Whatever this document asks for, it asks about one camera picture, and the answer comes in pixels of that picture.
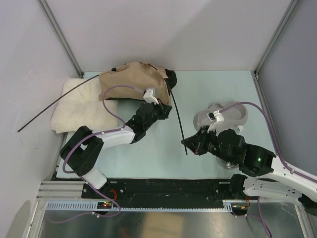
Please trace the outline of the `beige pet tent fabric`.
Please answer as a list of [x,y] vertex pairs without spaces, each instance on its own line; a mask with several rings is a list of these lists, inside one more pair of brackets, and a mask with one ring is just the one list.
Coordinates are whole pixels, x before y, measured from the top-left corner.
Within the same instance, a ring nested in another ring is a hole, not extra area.
[[100,73],[99,82],[102,100],[105,91],[116,85],[130,85],[140,90],[155,88],[156,97],[165,105],[171,105],[171,90],[176,86],[177,77],[173,70],[146,62],[131,62]]

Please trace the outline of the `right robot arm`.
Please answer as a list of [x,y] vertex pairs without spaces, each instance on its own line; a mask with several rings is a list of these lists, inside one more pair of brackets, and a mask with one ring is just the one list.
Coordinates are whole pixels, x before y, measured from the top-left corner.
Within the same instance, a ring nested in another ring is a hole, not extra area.
[[245,182],[271,179],[281,183],[286,189],[285,197],[295,192],[295,201],[301,203],[308,214],[316,216],[316,176],[282,160],[268,149],[246,143],[244,137],[234,130],[217,133],[205,125],[181,143],[195,155],[211,153],[225,162],[238,165],[239,171],[245,174]]

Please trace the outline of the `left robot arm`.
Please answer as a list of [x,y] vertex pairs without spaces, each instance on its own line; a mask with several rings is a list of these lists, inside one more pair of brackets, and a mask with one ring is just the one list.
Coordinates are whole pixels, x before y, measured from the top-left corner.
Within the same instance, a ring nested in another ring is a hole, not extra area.
[[144,102],[123,128],[93,132],[87,126],[79,127],[60,151],[64,165],[68,165],[71,173],[90,184],[97,197],[106,197],[110,191],[110,186],[106,183],[107,177],[95,165],[100,152],[110,147],[140,141],[157,120],[167,119],[171,110],[172,106],[162,102]]

